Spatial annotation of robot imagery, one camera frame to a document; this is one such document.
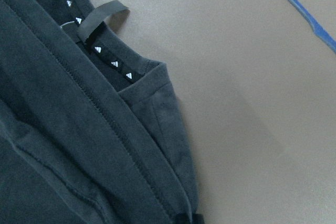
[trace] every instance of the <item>beige surface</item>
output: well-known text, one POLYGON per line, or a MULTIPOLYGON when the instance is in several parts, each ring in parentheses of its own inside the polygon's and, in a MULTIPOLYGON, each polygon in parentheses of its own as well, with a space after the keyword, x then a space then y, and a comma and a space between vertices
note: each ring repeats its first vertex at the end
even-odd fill
MULTIPOLYGON (((92 0, 98 6, 111 0, 92 0)), ((120 0, 167 62, 206 223, 336 223, 336 56, 286 0, 120 0)), ((336 37, 335 0, 300 0, 336 37)))

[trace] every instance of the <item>adidas logo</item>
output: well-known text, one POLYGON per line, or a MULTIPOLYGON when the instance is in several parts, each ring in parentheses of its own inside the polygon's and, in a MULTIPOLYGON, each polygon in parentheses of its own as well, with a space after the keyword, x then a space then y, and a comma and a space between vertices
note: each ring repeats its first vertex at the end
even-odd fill
POLYGON ((95 47, 95 50, 100 53, 101 52, 101 47, 95 47))
POLYGON ((114 65, 115 67, 118 67, 118 62, 117 61, 111 61, 111 64, 114 65))
POLYGON ((132 73, 127 73, 126 76, 132 80, 132 73))
POLYGON ((82 22, 82 19, 81 18, 76 18, 78 24, 80 25, 80 23, 82 22))

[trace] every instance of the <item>neckline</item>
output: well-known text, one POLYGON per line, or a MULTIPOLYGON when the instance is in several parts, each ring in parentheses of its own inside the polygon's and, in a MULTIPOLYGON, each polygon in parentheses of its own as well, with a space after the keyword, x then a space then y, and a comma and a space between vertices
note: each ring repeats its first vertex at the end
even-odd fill
MULTIPOLYGON (((134 191, 141 196, 139 201, 132 201, 134 194, 127 194, 126 192, 123 195, 123 199, 129 204, 130 209, 141 208, 141 211, 148 216, 155 215, 156 218, 161 219, 164 223, 173 221, 174 216, 179 212, 186 212, 191 217, 192 209, 189 198, 172 166, 164 157, 158 145, 153 141, 148 131, 102 73, 95 68, 80 48, 65 35, 64 31, 59 28, 52 17, 35 0, 2 1, 7 5, 12 14, 16 15, 17 20, 29 30, 39 46, 45 50, 46 53, 40 54, 40 57, 47 64, 41 65, 43 64, 42 61, 38 61, 36 62, 36 66, 44 71, 52 72, 50 79, 62 87, 64 92, 71 93, 67 101, 64 101, 64 97, 62 97, 63 92, 55 92, 55 96, 62 100, 66 106, 73 104, 71 110, 67 111, 75 113, 78 101, 81 100, 84 103, 79 104, 86 106, 84 109, 85 112, 92 112, 94 116, 102 120, 102 127, 107 131, 100 133, 100 130, 95 128, 92 128, 92 131, 90 131, 84 126, 81 130, 83 132, 87 130, 88 133, 95 136, 107 134, 107 132, 111 133, 111 139, 103 142, 103 144, 112 150, 115 148, 114 144, 117 145, 117 150, 120 148, 122 155, 132 163, 131 168, 134 170, 134 173, 130 175, 134 175, 135 179, 139 178, 139 182, 144 187, 134 188, 134 191), (59 82, 58 76, 64 77, 65 81, 59 82), (144 204, 145 200, 149 199, 154 204, 144 204)), ((32 55, 34 54, 28 54, 25 58, 29 64, 28 59, 32 55)), ((148 76, 153 75, 157 69, 160 68, 158 66, 154 67, 148 73, 148 76)), ((166 79, 169 82, 168 76, 159 76, 159 78, 166 79)), ((139 84, 144 85, 145 80, 139 82, 139 84)), ((31 92, 31 89, 23 83, 19 83, 18 86, 27 92, 27 96, 29 96, 29 92, 33 93, 34 97, 39 94, 47 94, 44 89, 39 88, 39 84, 46 85, 46 81, 43 78, 34 79, 34 82, 36 84, 34 85, 34 92, 31 92)), ((46 99, 44 99, 42 104, 37 104, 34 99, 27 99, 27 104, 40 119, 43 119, 46 114, 49 115, 49 111, 43 109, 50 107, 46 99)), ((52 106, 50 110, 54 112, 56 109, 57 107, 52 106)), ((72 125, 74 123, 74 118, 67 118, 61 113, 55 113, 55 116, 57 119, 62 119, 64 124, 72 125)), ((78 116, 75 119, 80 122, 82 121, 82 118, 78 116)), ((48 131, 55 134, 55 139, 60 137, 60 141, 64 140, 62 137, 63 132, 56 129, 53 123, 44 122, 44 124, 48 131)), ((65 146, 70 145, 70 141, 63 141, 62 144, 65 146)), ((85 147, 83 146, 85 143, 81 141, 78 144, 82 145, 81 147, 85 147)), ((85 164, 87 163, 86 158, 80 161, 85 164)), ((113 191, 113 187, 109 183, 111 177, 107 171, 106 173, 91 171, 89 175, 93 175, 94 179, 102 177, 102 187, 113 191)))
MULTIPOLYGON (((90 0, 72 0, 72 4, 76 6, 83 17, 87 17, 94 10, 94 6, 90 0)), ((135 83, 120 91, 116 91, 128 105, 133 105, 149 97, 160 87, 170 83, 165 63, 139 55, 124 43, 106 24, 103 24, 103 29, 97 36, 96 41, 103 44, 112 52, 117 49, 118 58, 143 75, 135 83)))

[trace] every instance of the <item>blue tape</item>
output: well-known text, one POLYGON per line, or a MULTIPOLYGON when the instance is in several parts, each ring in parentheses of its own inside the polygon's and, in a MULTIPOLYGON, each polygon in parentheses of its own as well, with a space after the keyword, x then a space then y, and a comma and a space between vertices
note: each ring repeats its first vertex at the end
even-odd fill
POLYGON ((304 8, 298 0, 288 0, 307 20, 314 34, 326 43, 336 54, 336 41, 323 29, 316 19, 304 8))

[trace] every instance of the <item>stitching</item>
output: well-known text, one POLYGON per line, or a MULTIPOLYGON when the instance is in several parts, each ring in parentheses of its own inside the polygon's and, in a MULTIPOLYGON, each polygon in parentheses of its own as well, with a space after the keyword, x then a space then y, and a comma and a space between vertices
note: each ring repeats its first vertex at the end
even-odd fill
MULTIPOLYGON (((157 112, 156 112, 156 109, 155 109, 154 99, 151 99, 151 104, 152 104, 152 108, 153 108, 153 113, 154 113, 155 118, 156 118, 156 123, 158 124, 159 129, 160 129, 161 136, 162 136, 162 138, 164 139, 164 142, 167 142, 167 141, 166 141, 166 137, 165 137, 165 135, 163 134, 163 131, 162 131, 161 122, 160 122, 160 120, 159 120, 159 117, 158 117, 157 112)), ((167 162, 170 164, 172 170, 173 170, 174 173, 176 174, 176 176, 177 176, 177 178, 179 179, 179 181, 182 181, 181 178, 180 178, 180 175, 176 172, 176 170, 175 170, 174 166, 172 165, 172 163, 170 162, 169 158, 167 158, 165 155, 164 155, 164 157, 166 158, 167 162)), ((184 186, 182 185, 182 183, 181 183, 181 186, 182 186, 183 190, 185 191, 185 194, 186 194, 188 200, 190 201, 190 195, 188 194, 188 191, 184 188, 184 186)))
POLYGON ((109 221, 107 221, 107 217, 101 207, 101 205, 94 200, 93 198, 90 198, 88 196, 85 196, 83 193, 81 193, 79 190, 75 189, 70 183, 68 183, 60 174, 59 171, 57 171, 52 165, 42 161, 40 158, 36 157, 34 154, 32 154, 31 152, 29 152, 27 149, 23 148, 22 146, 18 145, 18 144, 14 144, 16 148, 18 148, 20 151, 26 153, 28 156, 32 157, 35 161, 37 161, 38 163, 40 163, 43 167, 45 167, 46 169, 50 170, 61 182, 62 184, 64 184, 64 186, 70 191, 72 192, 77 198, 85 201, 87 204, 91 205, 93 208, 95 208, 100 216, 100 218, 102 219, 102 221, 104 223, 109 223, 109 221))
POLYGON ((140 175, 143 177, 143 179, 145 180, 145 182, 147 183, 147 185, 151 189, 154 197, 158 201, 158 203, 161 206, 162 210, 164 211, 164 213, 171 220, 173 220, 173 218, 175 216, 173 208, 164 199, 164 197, 162 196, 162 193, 160 191, 158 191, 154 187, 155 182, 152 180, 152 178, 150 177, 149 173, 145 172, 145 167, 142 165, 142 163, 139 162, 140 158, 138 157, 137 153, 132 151, 131 144, 129 143, 127 135, 124 133, 124 131, 122 130, 122 128, 118 125, 118 123, 113 119, 113 117, 111 115, 106 114, 106 112, 104 111, 104 109, 101 108, 100 101, 98 99, 95 99, 93 97, 93 92, 91 90, 87 90, 84 87, 82 87, 82 85, 81 85, 81 83, 82 83, 82 77, 76 75, 76 71, 75 70, 71 70, 69 68, 68 64, 61 57, 57 57, 51 51, 51 49, 49 49, 49 47, 46 46, 44 44, 44 42, 39 37, 37 37, 36 32, 34 31, 34 29, 32 27, 30 27, 28 25, 28 23, 24 22, 21 19, 21 16, 17 13, 17 11, 15 11, 14 9, 12 9, 12 7, 8 3, 8 0, 2 0, 2 1, 8 6, 8 8, 10 10, 12 10, 18 16, 19 20, 33 33, 33 35, 38 39, 38 41, 50 52, 50 54, 56 59, 56 61, 59 63, 59 65, 70 76, 70 78, 72 79, 72 81, 74 82, 74 84, 82 91, 82 93, 87 97, 87 99, 90 101, 90 103, 93 105, 93 107, 97 110, 97 112, 99 112, 99 114, 103 117, 103 119, 105 120, 105 122, 112 128, 112 130, 114 130, 116 136, 119 138, 122 146, 125 148, 127 154, 132 159, 132 161, 135 164, 135 167, 139 171, 140 175))

